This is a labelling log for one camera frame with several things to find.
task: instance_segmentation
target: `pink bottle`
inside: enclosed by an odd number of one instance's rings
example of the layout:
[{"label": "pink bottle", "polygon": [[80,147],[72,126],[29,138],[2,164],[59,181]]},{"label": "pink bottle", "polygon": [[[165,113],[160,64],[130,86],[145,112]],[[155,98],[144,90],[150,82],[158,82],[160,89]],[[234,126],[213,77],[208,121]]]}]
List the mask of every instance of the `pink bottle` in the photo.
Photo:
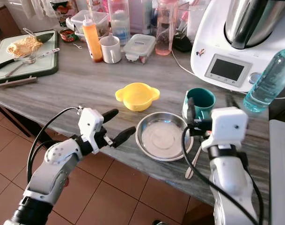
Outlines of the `pink bottle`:
[{"label": "pink bottle", "polygon": [[171,52],[178,9],[177,2],[177,0],[158,0],[157,37],[155,49],[158,55],[168,55]]}]

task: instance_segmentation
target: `metal bowl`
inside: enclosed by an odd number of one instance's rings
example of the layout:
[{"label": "metal bowl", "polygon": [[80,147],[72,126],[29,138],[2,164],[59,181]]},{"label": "metal bowl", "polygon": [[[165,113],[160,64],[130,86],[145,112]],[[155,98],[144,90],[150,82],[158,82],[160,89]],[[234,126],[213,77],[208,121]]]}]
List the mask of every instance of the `metal bowl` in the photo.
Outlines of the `metal bowl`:
[{"label": "metal bowl", "polygon": [[[181,117],[169,112],[155,112],[144,117],[136,129],[136,142],[149,157],[159,161],[175,161],[183,158],[182,133],[187,127]],[[186,132],[185,146],[189,152],[193,137]]]}]

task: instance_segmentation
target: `kitchen counter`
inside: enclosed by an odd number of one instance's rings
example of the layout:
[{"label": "kitchen counter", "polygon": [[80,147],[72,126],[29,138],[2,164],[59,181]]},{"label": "kitchen counter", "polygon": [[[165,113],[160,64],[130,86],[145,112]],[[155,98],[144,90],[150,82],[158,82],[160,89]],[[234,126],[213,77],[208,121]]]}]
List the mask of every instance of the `kitchen counter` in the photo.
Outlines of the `kitchen counter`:
[{"label": "kitchen counter", "polygon": [[[129,63],[122,59],[111,65],[93,63],[87,46],[82,49],[60,42],[59,71],[56,74],[39,77],[37,83],[0,89],[0,105],[23,115],[37,123],[45,124],[55,114],[69,106],[85,106],[104,113],[117,108],[119,114],[104,127],[111,137],[121,130],[136,126],[146,115],[166,111],[181,115],[186,90],[203,87],[216,96],[215,108],[225,107],[225,94],[231,93],[242,107],[244,95],[205,83],[197,77],[180,69],[172,55],[159,56],[153,53],[145,64]],[[190,54],[175,52],[180,63],[190,70]],[[159,100],[143,112],[132,112],[115,99],[116,90],[132,82],[147,83],[161,92]],[[258,185],[264,200],[265,218],[268,219],[269,207],[269,124],[268,111],[262,114],[249,114],[247,135],[242,150],[247,152],[249,170]],[[50,127],[64,135],[79,134],[77,126],[79,116],[68,112],[60,116]],[[191,159],[199,148],[195,139],[189,153]],[[105,147],[102,152],[118,161],[143,171],[150,176],[163,180],[175,188],[194,196],[201,201],[214,204],[209,186],[196,175],[191,180],[184,177],[187,164],[184,159],[175,162],[158,162],[146,156],[137,146],[135,135],[117,149]],[[210,175],[209,159],[202,152],[197,168]],[[257,197],[253,195],[255,209],[258,209]]]}]

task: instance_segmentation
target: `food on cutting board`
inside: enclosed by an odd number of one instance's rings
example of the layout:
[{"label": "food on cutting board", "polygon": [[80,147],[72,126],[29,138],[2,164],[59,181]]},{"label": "food on cutting board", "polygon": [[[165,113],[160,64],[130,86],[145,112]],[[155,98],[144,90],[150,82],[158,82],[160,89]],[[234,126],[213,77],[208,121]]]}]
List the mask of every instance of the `food on cutting board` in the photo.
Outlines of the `food on cutting board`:
[{"label": "food on cutting board", "polygon": [[35,37],[25,37],[11,43],[7,47],[7,52],[13,54],[14,57],[21,57],[31,54],[35,46],[37,46],[37,48],[40,48],[42,45],[43,43],[37,41]]}]

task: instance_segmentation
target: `bowl handle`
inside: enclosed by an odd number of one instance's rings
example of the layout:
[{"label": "bowl handle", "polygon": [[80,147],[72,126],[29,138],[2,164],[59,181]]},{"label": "bowl handle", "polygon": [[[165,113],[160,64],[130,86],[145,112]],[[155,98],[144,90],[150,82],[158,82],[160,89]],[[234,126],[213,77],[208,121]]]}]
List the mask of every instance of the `bowl handle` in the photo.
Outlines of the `bowl handle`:
[{"label": "bowl handle", "polygon": [[115,92],[115,98],[119,102],[122,102],[124,100],[124,89],[123,88]]},{"label": "bowl handle", "polygon": [[156,88],[151,88],[151,92],[152,92],[152,100],[158,100],[160,97],[160,91]]}]

